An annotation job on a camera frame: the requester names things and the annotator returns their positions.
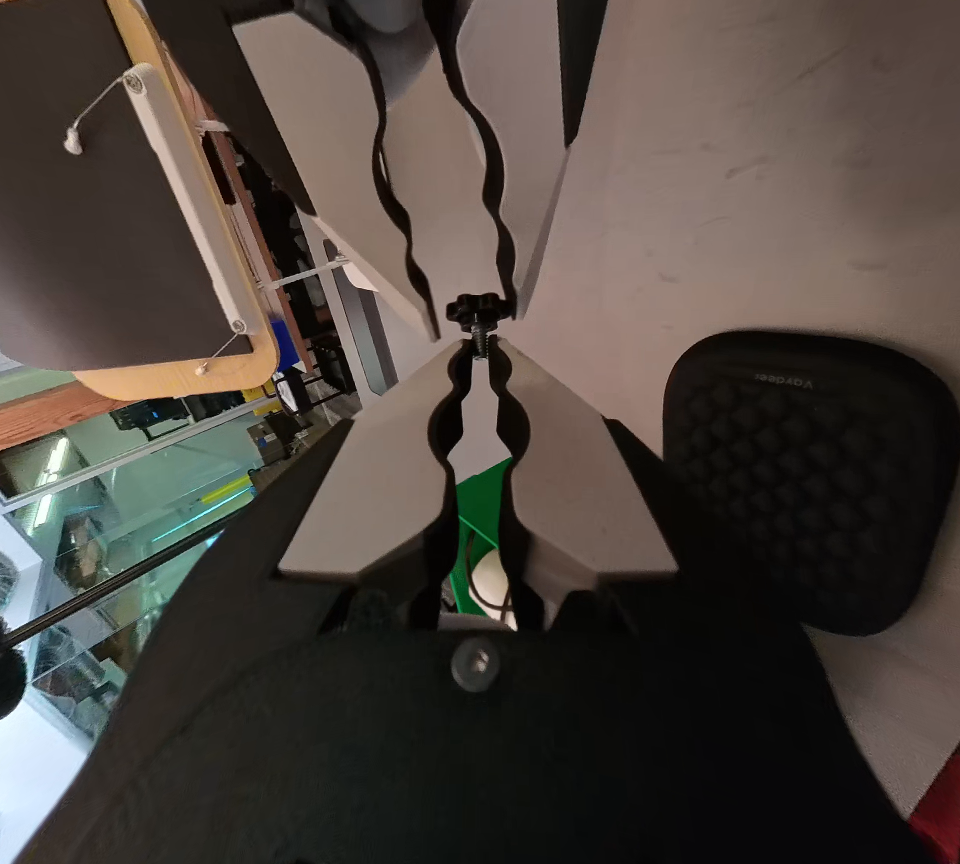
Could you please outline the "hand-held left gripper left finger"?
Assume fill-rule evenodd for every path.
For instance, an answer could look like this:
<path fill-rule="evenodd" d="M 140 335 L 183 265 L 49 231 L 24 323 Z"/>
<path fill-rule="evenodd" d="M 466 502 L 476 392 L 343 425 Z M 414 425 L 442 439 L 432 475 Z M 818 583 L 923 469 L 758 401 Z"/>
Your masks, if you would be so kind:
<path fill-rule="evenodd" d="M 450 452 L 464 434 L 471 341 L 448 346 L 356 414 L 278 571 L 386 594 L 434 628 L 459 551 Z"/>

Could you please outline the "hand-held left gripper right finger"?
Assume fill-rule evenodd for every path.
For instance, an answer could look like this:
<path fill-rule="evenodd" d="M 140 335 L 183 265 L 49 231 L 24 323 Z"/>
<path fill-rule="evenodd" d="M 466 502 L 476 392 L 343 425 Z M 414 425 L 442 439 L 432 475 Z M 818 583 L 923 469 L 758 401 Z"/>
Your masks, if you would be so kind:
<path fill-rule="evenodd" d="M 572 593 L 673 578 L 678 563 L 602 414 L 503 338 L 490 340 L 496 434 L 509 450 L 499 553 L 519 628 Z"/>

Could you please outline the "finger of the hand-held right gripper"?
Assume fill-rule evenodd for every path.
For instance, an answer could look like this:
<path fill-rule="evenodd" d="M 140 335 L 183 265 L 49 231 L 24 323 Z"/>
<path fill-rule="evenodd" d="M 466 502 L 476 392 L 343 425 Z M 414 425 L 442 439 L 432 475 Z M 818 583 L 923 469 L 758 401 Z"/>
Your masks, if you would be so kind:
<path fill-rule="evenodd" d="M 363 62 L 292 11 L 233 33 L 318 226 L 398 316 L 437 342 L 431 294 L 415 288 L 407 240 L 378 196 L 379 112 Z"/>
<path fill-rule="evenodd" d="M 496 289 L 529 309 L 567 171 L 558 0 L 423 0 L 482 166 Z"/>

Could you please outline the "green plastic bin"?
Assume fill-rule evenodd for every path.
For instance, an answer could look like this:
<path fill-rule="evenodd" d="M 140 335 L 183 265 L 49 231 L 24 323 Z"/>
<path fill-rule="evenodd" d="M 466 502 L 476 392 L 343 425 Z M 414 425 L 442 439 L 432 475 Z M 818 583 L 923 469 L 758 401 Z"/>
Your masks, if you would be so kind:
<path fill-rule="evenodd" d="M 486 617 L 469 595 L 467 566 L 476 563 L 489 551 L 499 551 L 499 519 L 503 479 L 510 460 L 473 475 L 457 486 L 459 508 L 458 551 L 454 565 L 442 587 L 442 608 L 449 615 L 458 615 L 470 623 L 499 627 Z"/>

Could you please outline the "black knob screw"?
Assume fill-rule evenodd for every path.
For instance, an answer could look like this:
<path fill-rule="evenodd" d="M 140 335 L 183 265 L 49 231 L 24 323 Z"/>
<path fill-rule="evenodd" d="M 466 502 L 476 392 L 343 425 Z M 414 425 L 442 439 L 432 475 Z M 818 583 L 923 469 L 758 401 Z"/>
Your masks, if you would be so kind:
<path fill-rule="evenodd" d="M 514 318 L 514 308 L 495 293 L 460 294 L 445 307 L 445 318 L 469 336 L 473 359 L 486 361 L 490 336 L 501 322 Z"/>

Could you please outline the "black honeycomb pad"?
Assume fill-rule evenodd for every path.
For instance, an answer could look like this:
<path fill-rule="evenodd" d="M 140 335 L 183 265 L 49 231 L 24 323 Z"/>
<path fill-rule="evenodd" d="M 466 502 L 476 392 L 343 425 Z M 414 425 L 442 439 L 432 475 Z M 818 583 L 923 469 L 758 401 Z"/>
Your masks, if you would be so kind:
<path fill-rule="evenodd" d="M 667 466 L 806 625 L 856 638 L 909 612 L 958 476 L 958 401 L 875 342 L 711 335 L 664 388 Z"/>

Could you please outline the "black pole stand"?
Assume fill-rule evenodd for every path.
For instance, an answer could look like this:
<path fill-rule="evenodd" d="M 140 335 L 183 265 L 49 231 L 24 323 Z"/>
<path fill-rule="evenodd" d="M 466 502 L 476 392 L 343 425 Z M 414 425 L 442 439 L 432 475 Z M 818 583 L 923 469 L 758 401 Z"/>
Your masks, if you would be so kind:
<path fill-rule="evenodd" d="M 21 645 L 30 642 L 42 632 L 61 625 L 83 610 L 98 605 L 113 597 L 134 582 L 176 561 L 199 547 L 209 548 L 237 519 L 239 512 L 227 514 L 210 525 L 188 534 L 182 540 L 170 544 L 158 552 L 143 558 L 130 567 L 94 584 L 82 593 L 44 611 L 41 615 L 11 629 L 2 620 L 1 657 L 2 692 L 1 718 L 8 717 L 20 704 L 30 683 L 29 668 L 20 651 Z"/>

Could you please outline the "wooden ceiling beam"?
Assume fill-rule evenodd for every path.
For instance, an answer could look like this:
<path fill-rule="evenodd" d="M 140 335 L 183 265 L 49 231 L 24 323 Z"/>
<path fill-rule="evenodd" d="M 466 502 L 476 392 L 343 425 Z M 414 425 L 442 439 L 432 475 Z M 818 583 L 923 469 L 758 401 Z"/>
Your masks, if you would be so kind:
<path fill-rule="evenodd" d="M 1 450 L 81 424 L 125 405 L 72 381 L 1 404 Z"/>

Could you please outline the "red plastic bin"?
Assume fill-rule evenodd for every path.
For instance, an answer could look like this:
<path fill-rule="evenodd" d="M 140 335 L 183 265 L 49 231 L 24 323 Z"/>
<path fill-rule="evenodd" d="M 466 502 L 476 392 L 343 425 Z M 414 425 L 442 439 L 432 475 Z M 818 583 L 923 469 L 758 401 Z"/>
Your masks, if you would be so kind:
<path fill-rule="evenodd" d="M 959 748 L 919 800 L 909 826 L 936 862 L 959 862 Z"/>

